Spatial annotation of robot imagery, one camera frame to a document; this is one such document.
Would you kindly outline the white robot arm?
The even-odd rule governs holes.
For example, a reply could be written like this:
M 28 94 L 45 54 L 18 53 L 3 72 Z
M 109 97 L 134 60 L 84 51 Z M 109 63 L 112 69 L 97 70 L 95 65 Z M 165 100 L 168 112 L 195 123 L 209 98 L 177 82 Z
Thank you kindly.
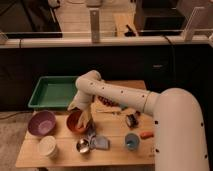
M 84 111 L 102 96 L 154 119 L 155 171 L 210 171 L 205 123 L 197 99 L 182 88 L 161 93 L 104 82 L 91 70 L 76 79 L 71 109 Z

